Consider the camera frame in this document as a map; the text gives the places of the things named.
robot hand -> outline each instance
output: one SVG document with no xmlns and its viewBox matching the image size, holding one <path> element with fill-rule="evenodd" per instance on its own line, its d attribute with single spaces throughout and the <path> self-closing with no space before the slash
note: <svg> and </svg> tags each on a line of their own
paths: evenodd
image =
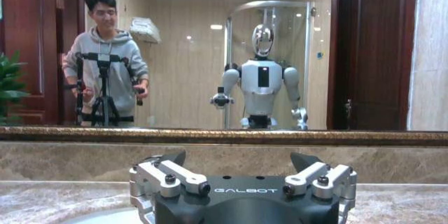
<svg viewBox="0 0 448 224">
<path fill-rule="evenodd" d="M 224 109 L 228 103 L 233 103 L 233 99 L 224 94 L 224 88 L 217 88 L 217 94 L 209 100 L 209 103 L 216 106 L 218 109 Z"/>
<path fill-rule="evenodd" d="M 297 119 L 297 128 L 300 130 L 308 130 L 308 114 L 306 114 L 306 109 L 305 108 L 297 108 L 290 110 L 292 112 L 292 118 Z"/>
</svg>

gold trim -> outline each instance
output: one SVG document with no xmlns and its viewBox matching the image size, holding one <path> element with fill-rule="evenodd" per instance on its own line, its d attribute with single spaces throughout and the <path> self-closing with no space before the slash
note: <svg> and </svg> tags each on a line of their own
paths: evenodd
<svg viewBox="0 0 448 224">
<path fill-rule="evenodd" d="M 437 141 L 438 146 L 448 146 L 448 132 L 373 132 L 373 131 L 268 131 L 268 130 L 200 130 L 200 129 L 144 129 L 144 128 L 94 128 L 94 127 L 42 127 L 42 126 L 6 126 L 0 127 L 0 139 L 9 139 L 21 136 L 32 136 L 45 139 L 46 137 L 60 137 L 62 140 L 80 141 L 88 137 L 108 141 L 112 138 L 121 138 L 122 142 L 129 138 L 141 138 L 142 142 L 164 142 L 164 139 L 177 138 L 177 142 L 185 140 L 252 140 L 248 144 L 269 140 L 268 144 L 277 144 L 282 140 L 292 140 L 301 143 L 310 140 L 320 140 L 334 144 L 350 145 L 368 144 L 369 141 L 380 141 L 377 144 L 405 145 L 406 141 L 417 141 L 417 145 Z"/>
</svg>

potted plant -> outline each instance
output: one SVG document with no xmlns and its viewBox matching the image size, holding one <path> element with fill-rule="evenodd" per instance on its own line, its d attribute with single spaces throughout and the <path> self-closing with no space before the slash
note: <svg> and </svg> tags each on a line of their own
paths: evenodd
<svg viewBox="0 0 448 224">
<path fill-rule="evenodd" d="M 18 52 L 10 58 L 4 53 L 0 55 L 0 125 L 16 123 L 18 117 L 10 116 L 10 109 L 18 105 L 22 97 L 25 84 L 18 81 L 21 76 L 18 62 Z"/>
</svg>

white robot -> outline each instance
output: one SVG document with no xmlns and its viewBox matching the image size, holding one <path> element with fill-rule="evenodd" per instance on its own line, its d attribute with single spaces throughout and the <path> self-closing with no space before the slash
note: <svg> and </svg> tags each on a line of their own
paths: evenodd
<svg viewBox="0 0 448 224">
<path fill-rule="evenodd" d="M 224 109 L 228 103 L 233 103 L 229 97 L 232 88 L 237 82 L 241 84 L 244 94 L 245 112 L 249 117 L 241 119 L 245 129 L 269 129 L 276 126 L 276 120 L 270 117 L 273 100 L 284 82 L 288 98 L 292 106 L 292 117 L 297 120 L 297 128 L 306 130 L 306 110 L 298 107 L 298 72 L 293 67 L 282 68 L 268 55 L 273 45 L 273 30 L 265 25 L 256 26 L 252 34 L 254 59 L 248 60 L 238 68 L 236 64 L 225 67 L 221 87 L 210 99 L 210 104 Z"/>
</svg>

shower enclosure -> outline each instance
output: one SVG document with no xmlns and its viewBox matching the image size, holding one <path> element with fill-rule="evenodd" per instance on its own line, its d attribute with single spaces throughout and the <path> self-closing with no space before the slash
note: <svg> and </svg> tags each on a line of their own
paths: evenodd
<svg viewBox="0 0 448 224">
<path fill-rule="evenodd" d="M 238 66 L 253 58 L 252 32 L 258 24 L 270 24 L 273 28 L 273 47 L 269 59 L 281 66 L 292 66 L 300 75 L 298 106 L 306 108 L 306 69 L 309 55 L 310 4 L 289 1 L 254 1 L 240 5 L 230 13 L 225 23 L 225 64 Z M 240 120 L 245 117 L 244 96 L 234 86 L 230 96 L 234 103 L 224 112 L 224 128 L 241 128 Z M 282 85 L 274 99 L 272 117 L 277 120 L 276 129 L 289 129 L 297 124 L 290 116 L 290 103 Z"/>
</svg>

